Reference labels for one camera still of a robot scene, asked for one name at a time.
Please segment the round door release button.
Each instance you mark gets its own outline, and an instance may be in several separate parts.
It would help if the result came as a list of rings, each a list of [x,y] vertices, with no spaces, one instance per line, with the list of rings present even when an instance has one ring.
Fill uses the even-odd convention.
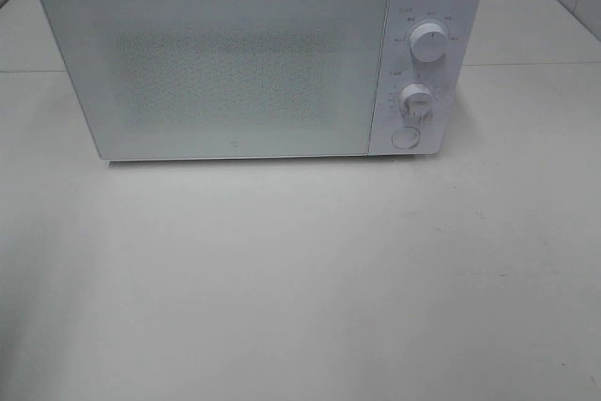
[[[401,127],[393,133],[391,142],[398,149],[412,149],[420,142],[420,131],[414,127]]]

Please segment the white timer knob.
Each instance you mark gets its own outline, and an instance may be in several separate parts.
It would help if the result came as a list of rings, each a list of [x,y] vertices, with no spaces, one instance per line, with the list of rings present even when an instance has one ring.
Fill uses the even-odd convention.
[[[398,99],[404,116],[422,117],[431,111],[435,96],[427,85],[414,83],[404,86]]]

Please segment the white microwave door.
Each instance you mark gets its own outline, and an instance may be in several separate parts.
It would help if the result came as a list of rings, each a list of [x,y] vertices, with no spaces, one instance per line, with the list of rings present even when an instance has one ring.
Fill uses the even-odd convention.
[[[361,156],[388,0],[40,0],[101,158]]]

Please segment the upper white power knob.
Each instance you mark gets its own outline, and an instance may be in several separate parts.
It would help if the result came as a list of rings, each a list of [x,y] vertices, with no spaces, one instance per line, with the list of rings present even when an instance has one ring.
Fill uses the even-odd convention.
[[[437,21],[418,23],[409,33],[409,48],[412,56],[422,63],[432,63],[446,52],[448,32]]]

